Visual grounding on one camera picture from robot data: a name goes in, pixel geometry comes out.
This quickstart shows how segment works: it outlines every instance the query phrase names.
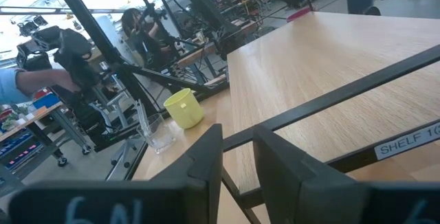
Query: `dark hair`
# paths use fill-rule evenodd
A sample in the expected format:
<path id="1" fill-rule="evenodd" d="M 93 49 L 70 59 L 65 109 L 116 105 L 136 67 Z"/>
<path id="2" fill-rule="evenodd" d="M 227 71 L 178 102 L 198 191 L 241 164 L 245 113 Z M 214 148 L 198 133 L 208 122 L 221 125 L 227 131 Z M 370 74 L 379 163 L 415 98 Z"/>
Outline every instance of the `dark hair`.
<path id="1" fill-rule="evenodd" d="M 122 29 L 124 30 L 125 35 L 128 37 L 130 37 L 131 31 L 135 28 L 136 21 L 133 17 L 137 14 L 140 14 L 139 10 L 135 8 L 129 8 L 128 10 L 125 10 L 124 14 L 122 15 Z"/>

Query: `shelf label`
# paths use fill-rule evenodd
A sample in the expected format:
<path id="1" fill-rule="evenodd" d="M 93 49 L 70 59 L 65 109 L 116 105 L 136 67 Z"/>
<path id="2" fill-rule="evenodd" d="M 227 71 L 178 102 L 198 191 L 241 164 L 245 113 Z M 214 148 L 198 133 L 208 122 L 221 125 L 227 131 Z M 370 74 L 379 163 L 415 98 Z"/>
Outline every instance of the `shelf label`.
<path id="1" fill-rule="evenodd" d="M 374 148 L 374 151 L 377 160 L 382 160 L 436 139 L 440 139 L 440 122 L 401 136 L 393 141 L 380 144 Z"/>

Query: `caster wheel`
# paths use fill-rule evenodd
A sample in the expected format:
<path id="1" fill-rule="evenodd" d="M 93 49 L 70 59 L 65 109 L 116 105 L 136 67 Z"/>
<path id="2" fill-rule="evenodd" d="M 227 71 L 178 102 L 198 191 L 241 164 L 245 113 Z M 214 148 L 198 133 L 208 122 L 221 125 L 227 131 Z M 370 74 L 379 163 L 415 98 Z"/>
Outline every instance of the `caster wheel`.
<path id="1" fill-rule="evenodd" d="M 64 167 L 65 165 L 67 165 L 67 159 L 66 158 L 62 158 L 61 160 L 58 160 L 58 166 L 59 167 Z"/>
<path id="2" fill-rule="evenodd" d="M 82 148 L 82 154 L 83 155 L 88 155 L 91 152 L 91 147 L 90 146 L 85 146 L 85 148 Z"/>

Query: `clear plastic cup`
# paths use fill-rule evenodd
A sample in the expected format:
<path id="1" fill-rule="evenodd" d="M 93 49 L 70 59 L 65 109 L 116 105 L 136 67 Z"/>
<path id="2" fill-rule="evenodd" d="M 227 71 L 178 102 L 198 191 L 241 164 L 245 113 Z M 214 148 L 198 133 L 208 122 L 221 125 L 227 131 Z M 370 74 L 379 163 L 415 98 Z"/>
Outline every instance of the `clear plastic cup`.
<path id="1" fill-rule="evenodd" d="M 139 125 L 136 130 L 145 139 L 146 143 L 155 150 L 158 155 L 169 148 L 175 141 L 173 132 L 165 123 L 160 114 L 155 114 L 147 118 L 148 124 L 146 131 Z"/>

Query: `blue shirt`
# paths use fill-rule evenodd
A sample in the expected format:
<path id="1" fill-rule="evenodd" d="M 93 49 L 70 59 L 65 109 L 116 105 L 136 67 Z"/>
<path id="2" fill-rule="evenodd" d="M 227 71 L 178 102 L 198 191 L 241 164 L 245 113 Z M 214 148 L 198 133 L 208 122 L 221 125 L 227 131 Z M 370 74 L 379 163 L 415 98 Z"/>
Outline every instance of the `blue shirt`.
<path id="1" fill-rule="evenodd" d="M 17 73 L 19 73 L 17 69 L 0 69 L 0 104 L 19 104 L 31 101 L 17 89 L 15 81 Z"/>

